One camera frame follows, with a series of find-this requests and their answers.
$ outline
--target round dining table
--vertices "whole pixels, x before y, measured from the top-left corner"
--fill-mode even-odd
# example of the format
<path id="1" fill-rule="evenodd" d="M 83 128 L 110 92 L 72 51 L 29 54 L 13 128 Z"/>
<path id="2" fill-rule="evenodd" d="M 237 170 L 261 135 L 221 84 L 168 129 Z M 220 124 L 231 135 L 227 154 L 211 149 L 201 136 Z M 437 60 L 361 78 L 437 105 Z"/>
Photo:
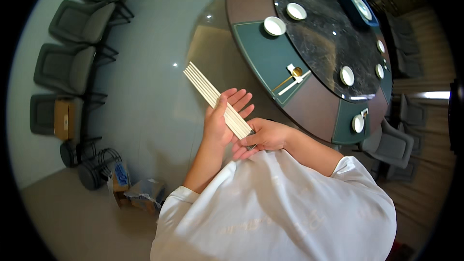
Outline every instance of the round dining table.
<path id="1" fill-rule="evenodd" d="M 304 20 L 287 14 L 288 3 L 307 12 Z M 243 58 L 273 102 L 308 133 L 338 145 L 351 145 L 369 137 L 384 119 L 392 93 L 388 50 L 378 26 L 354 26 L 337 0 L 225 0 L 227 19 Z M 271 36 L 263 22 L 276 16 L 286 24 L 281 36 Z M 377 42 L 385 51 L 381 52 Z M 287 66 L 300 67 L 306 75 L 279 94 L 294 79 Z M 377 64 L 384 77 L 377 76 Z M 345 85 L 340 70 L 349 66 L 355 76 Z M 361 132 L 353 118 L 366 112 Z"/>

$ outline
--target gold spoon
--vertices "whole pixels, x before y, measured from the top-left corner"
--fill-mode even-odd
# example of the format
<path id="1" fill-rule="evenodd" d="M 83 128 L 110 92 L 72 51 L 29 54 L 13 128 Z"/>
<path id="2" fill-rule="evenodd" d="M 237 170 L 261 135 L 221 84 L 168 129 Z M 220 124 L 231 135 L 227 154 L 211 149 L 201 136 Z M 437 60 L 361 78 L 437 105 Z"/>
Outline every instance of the gold spoon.
<path id="1" fill-rule="evenodd" d="M 301 75 L 303 74 L 303 70 L 301 70 L 300 67 L 295 67 L 293 69 L 293 71 L 291 72 L 291 76 L 286 79 L 285 81 L 283 81 L 282 83 L 280 83 L 277 87 L 274 88 L 274 90 L 272 90 L 271 92 L 277 90 L 280 88 L 281 85 L 285 84 L 288 80 L 290 80 L 292 77 L 301 77 Z"/>

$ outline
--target white chopstick on table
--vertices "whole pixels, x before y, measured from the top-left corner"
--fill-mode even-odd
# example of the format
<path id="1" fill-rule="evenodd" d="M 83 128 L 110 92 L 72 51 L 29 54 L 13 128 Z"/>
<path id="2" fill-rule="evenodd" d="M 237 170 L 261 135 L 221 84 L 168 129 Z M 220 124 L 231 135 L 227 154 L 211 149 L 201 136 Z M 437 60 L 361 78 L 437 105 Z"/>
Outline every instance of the white chopstick on table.
<path id="1" fill-rule="evenodd" d="M 304 79 L 307 75 L 309 75 L 311 73 L 311 71 L 308 71 L 308 72 L 305 72 L 301 78 Z M 288 90 L 290 90 L 290 88 L 292 88 L 294 85 L 298 84 L 297 81 L 294 81 L 292 84 L 288 85 L 287 87 L 285 87 L 284 90 L 281 90 L 278 95 L 279 96 L 282 96 L 283 93 L 287 92 Z"/>
<path id="2" fill-rule="evenodd" d="M 184 74 L 195 86 L 198 92 L 205 98 L 208 104 L 216 107 L 218 98 L 220 97 L 219 91 L 211 84 L 210 81 L 190 62 L 190 65 L 184 70 Z M 252 128 L 243 120 L 243 118 L 235 111 L 235 109 L 228 103 L 224 113 L 225 123 L 232 132 L 242 139 L 250 133 L 254 133 Z"/>

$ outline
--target white shirt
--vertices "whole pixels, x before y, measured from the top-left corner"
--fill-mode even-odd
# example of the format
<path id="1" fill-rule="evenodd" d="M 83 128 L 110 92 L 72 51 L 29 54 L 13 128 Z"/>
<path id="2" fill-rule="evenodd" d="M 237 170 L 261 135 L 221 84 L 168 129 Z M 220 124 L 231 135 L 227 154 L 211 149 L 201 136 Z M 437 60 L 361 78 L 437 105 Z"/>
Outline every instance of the white shirt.
<path id="1" fill-rule="evenodd" d="M 385 260 L 392 200 L 355 157 L 331 177 L 287 151 L 231 161 L 197 194 L 179 187 L 159 214 L 151 260 Z"/>

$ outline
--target curtain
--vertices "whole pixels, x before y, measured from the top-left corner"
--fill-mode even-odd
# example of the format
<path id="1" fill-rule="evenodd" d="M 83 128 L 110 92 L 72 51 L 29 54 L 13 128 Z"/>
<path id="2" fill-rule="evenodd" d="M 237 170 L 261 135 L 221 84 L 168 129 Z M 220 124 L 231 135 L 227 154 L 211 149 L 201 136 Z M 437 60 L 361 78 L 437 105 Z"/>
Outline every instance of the curtain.
<path id="1" fill-rule="evenodd" d="M 414 30 L 420 49 L 424 77 L 397 79 L 393 93 L 413 94 L 427 91 L 449 91 L 456 77 L 451 50 L 437 15 L 430 6 L 416 9 L 401 16 Z"/>
<path id="2" fill-rule="evenodd" d="M 402 16 L 409 20 L 417 38 L 424 77 L 397 79 L 393 93 L 409 95 L 411 100 L 426 107 L 424 127 L 411 127 L 423 137 L 417 161 L 417 173 L 411 183 L 379 181 L 395 203 L 397 213 L 396 240 L 411 246 L 418 253 L 428 240 L 448 194 L 456 157 L 450 150 L 448 132 L 448 100 L 415 99 L 428 91 L 449 91 L 456 74 L 451 51 L 440 22 L 429 6 Z"/>

